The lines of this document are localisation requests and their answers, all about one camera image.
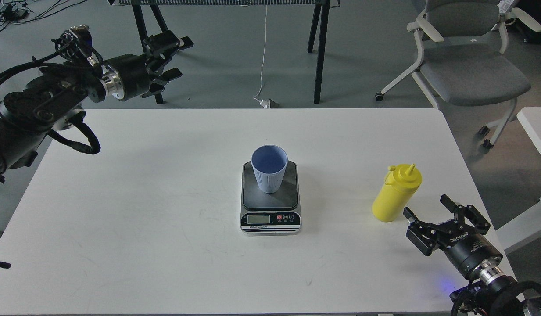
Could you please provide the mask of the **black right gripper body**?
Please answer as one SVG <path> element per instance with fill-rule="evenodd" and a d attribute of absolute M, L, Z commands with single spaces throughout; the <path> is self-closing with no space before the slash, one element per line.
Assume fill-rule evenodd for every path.
<path fill-rule="evenodd" d="M 473 226 L 449 220 L 437 224 L 437 228 L 444 230 L 436 234 L 439 248 L 466 280 L 479 278 L 477 266 L 483 261 L 499 264 L 503 259 L 503 254 Z"/>

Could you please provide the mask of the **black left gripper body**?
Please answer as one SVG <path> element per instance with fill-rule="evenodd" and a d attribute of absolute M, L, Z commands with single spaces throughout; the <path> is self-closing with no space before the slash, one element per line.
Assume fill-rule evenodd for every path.
<path fill-rule="evenodd" d="M 120 101 L 158 94 L 147 70 L 147 56 L 124 54 L 106 60 L 106 94 Z"/>

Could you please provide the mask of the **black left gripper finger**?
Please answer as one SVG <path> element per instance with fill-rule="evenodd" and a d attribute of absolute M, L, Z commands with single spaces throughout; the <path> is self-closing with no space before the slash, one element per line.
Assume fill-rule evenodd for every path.
<path fill-rule="evenodd" d="M 188 36 L 178 38 L 172 31 L 165 31 L 142 40 L 146 66 L 166 66 L 176 52 L 194 46 Z"/>
<path fill-rule="evenodd" d="M 182 72 L 178 68 L 172 68 L 160 75 L 153 75 L 150 80 L 149 90 L 143 94 L 143 98 L 150 96 L 161 97 L 162 92 L 165 90 L 165 86 L 171 81 L 180 78 L 182 75 Z"/>

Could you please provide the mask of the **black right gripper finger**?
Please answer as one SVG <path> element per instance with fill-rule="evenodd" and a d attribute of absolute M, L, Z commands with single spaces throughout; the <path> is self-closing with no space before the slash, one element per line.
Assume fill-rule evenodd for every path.
<path fill-rule="evenodd" d="M 431 256 L 432 252 L 439 248 L 439 234 L 446 233 L 446 230 L 440 225 L 419 220 L 409 207 L 403 209 L 403 215 L 409 221 L 405 236 L 425 256 Z"/>
<path fill-rule="evenodd" d="M 491 227 L 489 221 L 483 217 L 475 206 L 457 205 L 446 194 L 441 195 L 440 202 L 445 208 L 447 208 L 447 210 L 454 214 L 454 220 L 451 222 L 455 224 L 457 230 L 464 230 L 466 227 L 469 227 L 465 224 L 465 218 L 467 218 L 469 222 L 473 224 L 473 228 L 475 228 L 476 232 L 480 233 L 481 235 L 486 235 L 489 231 Z"/>

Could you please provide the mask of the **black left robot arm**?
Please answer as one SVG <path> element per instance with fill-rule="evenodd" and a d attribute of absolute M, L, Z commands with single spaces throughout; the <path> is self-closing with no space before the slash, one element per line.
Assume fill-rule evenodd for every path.
<path fill-rule="evenodd" d="M 99 103 L 108 96 L 120 101 L 159 97 L 170 81 L 182 76 L 178 68 L 165 70 L 166 65 L 193 42 L 167 30 L 145 38 L 142 46 L 142 55 L 105 60 L 92 46 L 88 26 L 79 25 L 54 40 L 52 54 L 1 72 L 0 86 L 33 68 L 41 74 L 0 102 L 0 183 L 7 170 L 31 166 L 47 136 L 78 152 L 98 154 L 100 142 L 84 122 L 81 103 Z"/>

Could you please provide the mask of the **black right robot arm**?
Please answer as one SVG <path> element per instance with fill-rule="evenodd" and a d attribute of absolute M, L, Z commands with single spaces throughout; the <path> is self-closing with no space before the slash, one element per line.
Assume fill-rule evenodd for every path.
<path fill-rule="evenodd" d="M 445 253 L 449 262 L 468 281 L 450 294 L 451 314 L 481 316 L 541 316 L 541 284 L 517 282 L 499 264 L 503 254 L 485 238 L 490 224 L 473 205 L 457 205 L 447 195 L 441 204 L 453 214 L 443 223 L 426 223 L 410 208 L 403 209 L 409 221 L 406 237 L 425 255 Z"/>

